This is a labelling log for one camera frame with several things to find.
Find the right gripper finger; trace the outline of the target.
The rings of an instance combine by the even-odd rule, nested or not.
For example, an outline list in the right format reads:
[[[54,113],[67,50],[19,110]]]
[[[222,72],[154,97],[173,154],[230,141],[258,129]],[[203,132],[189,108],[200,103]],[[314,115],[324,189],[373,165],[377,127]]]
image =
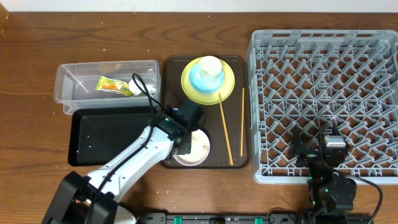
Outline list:
[[[336,124],[333,124],[332,127],[332,136],[331,136],[331,145],[332,146],[347,146],[348,143],[345,138],[341,135],[340,131]]]
[[[300,131],[297,126],[295,126],[292,130],[293,140],[290,145],[289,155],[297,156],[302,153],[302,142],[300,138]]]

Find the white bowl with rice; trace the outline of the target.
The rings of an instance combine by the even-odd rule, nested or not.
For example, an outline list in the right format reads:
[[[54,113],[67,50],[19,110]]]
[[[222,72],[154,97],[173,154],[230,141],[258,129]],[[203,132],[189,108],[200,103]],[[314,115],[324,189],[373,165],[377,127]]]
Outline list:
[[[191,153],[175,155],[174,159],[184,166],[197,166],[209,155],[210,140],[205,132],[198,129],[192,132]]]

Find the green snack wrapper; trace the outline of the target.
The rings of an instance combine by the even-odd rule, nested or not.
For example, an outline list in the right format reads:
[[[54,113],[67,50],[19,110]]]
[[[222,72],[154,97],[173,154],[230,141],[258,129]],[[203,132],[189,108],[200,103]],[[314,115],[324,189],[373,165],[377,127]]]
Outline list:
[[[104,76],[100,77],[95,90],[105,91],[125,96],[135,96],[135,94],[129,89],[129,84],[127,82],[107,78]]]

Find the white tissue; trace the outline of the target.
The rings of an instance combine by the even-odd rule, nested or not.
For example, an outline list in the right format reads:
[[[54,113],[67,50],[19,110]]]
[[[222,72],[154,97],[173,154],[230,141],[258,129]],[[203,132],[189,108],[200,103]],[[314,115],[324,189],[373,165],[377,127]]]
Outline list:
[[[137,96],[146,96],[146,91],[143,87],[143,84],[139,81],[138,78],[135,78],[134,80],[131,80],[128,83],[129,91],[131,93],[131,96],[137,97]],[[146,88],[149,91],[151,96],[154,96],[157,93],[157,89],[155,88],[155,85],[146,83]]]

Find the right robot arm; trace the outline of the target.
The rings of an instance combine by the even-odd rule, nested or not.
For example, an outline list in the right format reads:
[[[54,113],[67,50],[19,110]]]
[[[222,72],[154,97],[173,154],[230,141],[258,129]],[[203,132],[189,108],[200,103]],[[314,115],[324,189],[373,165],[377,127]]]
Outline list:
[[[348,143],[335,125],[331,135],[320,138],[317,149],[304,146],[298,127],[292,133],[289,154],[296,157],[297,166],[308,169],[308,196],[313,205],[297,216],[296,223],[348,223],[346,212],[354,208],[357,185],[333,170],[348,155]]]

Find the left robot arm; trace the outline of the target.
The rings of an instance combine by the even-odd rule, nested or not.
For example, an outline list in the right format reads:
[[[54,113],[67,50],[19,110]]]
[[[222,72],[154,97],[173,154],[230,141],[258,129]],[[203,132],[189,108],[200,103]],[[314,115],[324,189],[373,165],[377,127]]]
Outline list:
[[[60,182],[43,223],[135,223],[120,201],[156,163],[197,127],[201,110],[179,108],[153,118],[141,136],[103,167],[86,176],[72,171]]]

